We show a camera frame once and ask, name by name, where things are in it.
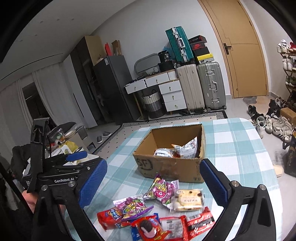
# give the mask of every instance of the candy bag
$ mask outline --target candy bag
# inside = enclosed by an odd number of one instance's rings
[[[171,209],[171,198],[175,189],[179,188],[179,180],[167,182],[156,176],[149,190],[144,194],[144,200],[159,200],[165,207]]]
[[[199,189],[176,189],[172,196],[172,212],[203,211],[203,194]]]
[[[178,146],[172,144],[176,152],[183,159],[193,159],[196,156],[197,152],[197,137],[185,144],[184,146]]]
[[[160,218],[160,224],[163,230],[169,230],[171,233],[165,237],[168,241],[188,241],[188,229],[186,224],[186,216]]]
[[[154,207],[145,206],[143,194],[115,200],[113,201],[113,204],[122,212],[123,221],[136,219]]]
[[[187,227],[189,232],[189,240],[210,230],[215,224],[215,220],[208,207],[199,215],[187,218]]]
[[[154,213],[153,215],[156,215],[155,219],[159,222],[158,213]],[[131,227],[131,235],[132,235],[133,241],[138,241],[141,239],[141,236],[140,236],[136,226]]]
[[[130,225],[128,221],[122,221],[123,214],[117,207],[99,212],[97,213],[97,217],[105,231],[107,229],[121,228]]]
[[[168,149],[168,148],[158,148],[154,152],[154,156],[165,156],[165,157],[180,157],[180,155],[176,152],[174,149]]]
[[[139,218],[131,223],[132,227],[137,227],[140,237],[143,241],[163,241],[171,231],[164,231],[157,215]]]

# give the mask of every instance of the black refrigerator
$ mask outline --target black refrigerator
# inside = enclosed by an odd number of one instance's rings
[[[117,125],[133,122],[140,117],[133,94],[124,86],[132,81],[124,56],[107,56],[94,66],[101,87],[103,104]]]

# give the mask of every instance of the desk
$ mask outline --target desk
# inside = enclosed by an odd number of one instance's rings
[[[229,180],[237,180],[243,186],[256,188],[259,184],[264,184],[267,187],[274,210],[277,241],[280,241],[282,231],[281,193],[271,159],[254,126],[242,118],[214,120],[202,122],[202,124],[206,135],[205,157],[209,158],[219,171],[224,172]],[[153,179],[144,178],[137,171],[137,164],[132,153],[150,129],[151,127],[144,127],[135,131],[107,159],[107,174],[91,204],[85,208],[86,214],[107,241],[132,241],[129,227],[105,232],[98,223],[96,214],[113,207],[113,200],[145,193],[149,189]],[[211,209],[215,220],[217,220],[223,208],[217,206],[205,183],[180,183],[180,188],[202,188],[205,193],[205,205]],[[154,205],[152,213],[159,213],[160,217],[172,215],[159,202],[151,200],[147,201],[147,205]],[[243,206],[227,240],[234,238],[245,211],[246,206]],[[75,231],[71,230],[71,233],[74,239],[79,240]],[[194,241],[200,241],[204,236],[205,234],[197,236]]]
[[[165,107],[168,112],[187,108],[180,81],[177,79],[176,72],[173,69],[149,76],[125,86],[126,92],[128,94],[133,94],[142,118],[144,118],[143,113],[135,92],[154,85],[159,85],[159,89],[163,95]]]

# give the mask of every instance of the checkered tablecloth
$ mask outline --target checkered tablecloth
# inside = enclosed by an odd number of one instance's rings
[[[224,172],[229,180],[239,181],[242,186],[256,188],[259,184],[264,184],[267,187],[274,210],[277,240],[280,241],[282,230],[281,193],[271,159],[254,126],[242,118],[213,120],[202,122],[202,124],[206,135],[206,157],[217,170]],[[137,164],[132,155],[151,128],[157,127],[144,127],[135,131],[107,159],[107,174],[91,204],[85,207],[86,214],[106,241],[132,241],[129,227],[105,232],[98,223],[96,214],[113,207],[113,200],[145,193],[152,184],[153,179],[144,178],[137,171]],[[215,220],[217,220],[223,208],[216,204],[205,183],[180,183],[180,188],[203,189],[205,205],[211,209]],[[147,206],[154,205],[152,213],[159,213],[160,217],[184,215],[184,213],[172,214],[155,201],[147,201],[146,204]],[[227,240],[235,237],[245,211],[246,205],[242,206]],[[74,239],[80,240],[73,228],[70,228],[70,231]],[[194,240],[202,240],[204,236],[205,234],[202,234]]]

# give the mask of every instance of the beige slipper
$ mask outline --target beige slipper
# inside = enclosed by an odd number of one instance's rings
[[[280,165],[274,165],[274,170],[276,172],[276,177],[281,177],[284,173],[284,169]]]

